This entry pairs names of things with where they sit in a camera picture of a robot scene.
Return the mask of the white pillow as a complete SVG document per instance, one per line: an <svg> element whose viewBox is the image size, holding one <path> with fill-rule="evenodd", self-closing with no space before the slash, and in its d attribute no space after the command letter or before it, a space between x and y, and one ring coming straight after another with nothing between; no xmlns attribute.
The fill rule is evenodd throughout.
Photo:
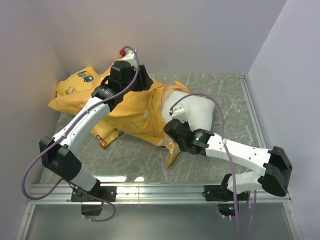
<svg viewBox="0 0 320 240"><path fill-rule="evenodd" d="M185 92L174 90L170 96L162 103L161 114L167 124L172 117L169 114L170 107L182 97L188 95ZM182 104L186 120L191 131L203 129L210 131L213 123L213 111L215 103L201 96L191 95L184 98Z"/></svg>

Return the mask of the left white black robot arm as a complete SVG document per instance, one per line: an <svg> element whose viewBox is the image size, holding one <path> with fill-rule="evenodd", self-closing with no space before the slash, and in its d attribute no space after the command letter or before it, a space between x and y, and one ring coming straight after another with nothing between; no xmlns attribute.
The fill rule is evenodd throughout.
<svg viewBox="0 0 320 240"><path fill-rule="evenodd" d="M89 201L103 199L101 182L83 169L75 152L97 123L123 101L126 93L149 90L152 84L144 65L116 61L72 121L53 137L44 136L40 140L42 165L76 185Z"/></svg>

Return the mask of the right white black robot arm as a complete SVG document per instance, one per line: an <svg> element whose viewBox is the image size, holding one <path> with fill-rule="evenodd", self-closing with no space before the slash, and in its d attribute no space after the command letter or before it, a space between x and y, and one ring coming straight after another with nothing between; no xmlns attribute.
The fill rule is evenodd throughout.
<svg viewBox="0 0 320 240"><path fill-rule="evenodd" d="M206 185L202 195L207 201L244 201L249 192L256 190L264 190L276 197L287 195L293 166L281 147L257 148L222 139L220 135L204 129L191 131L188 123L178 119L169 121L164 132L183 152L232 161L250 170L226 174L219 186Z"/></svg>

